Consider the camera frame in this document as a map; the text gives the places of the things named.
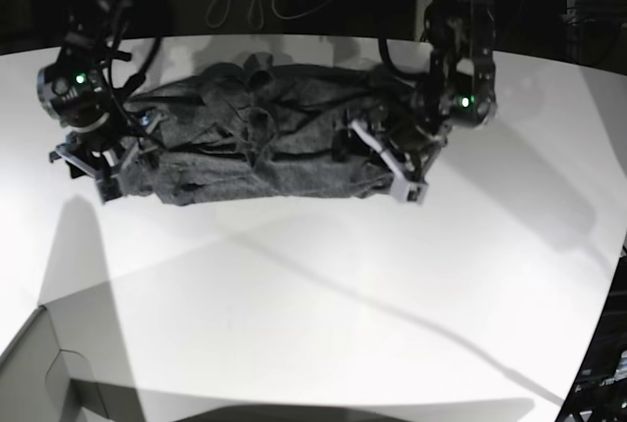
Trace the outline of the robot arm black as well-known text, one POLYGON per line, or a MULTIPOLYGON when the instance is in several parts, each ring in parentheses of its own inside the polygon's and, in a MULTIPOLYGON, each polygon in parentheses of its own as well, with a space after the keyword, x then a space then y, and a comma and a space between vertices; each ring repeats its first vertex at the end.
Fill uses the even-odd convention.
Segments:
POLYGON ((149 136, 123 103, 145 82, 162 36, 154 38, 146 60, 123 87, 111 81, 114 61, 132 59, 120 46, 142 1, 76 0, 58 57, 36 80, 42 109, 69 132, 51 161, 64 161, 73 178, 88 176, 112 195, 119 190, 121 166, 132 154, 124 139, 149 136))
POLYGON ((377 40, 375 73, 405 86, 384 103, 385 118, 362 116, 351 129, 392 174, 403 201, 421 194, 425 175, 455 128, 478 128, 497 111, 494 0, 431 0, 423 15, 430 46, 423 71, 393 62, 386 38, 377 40))

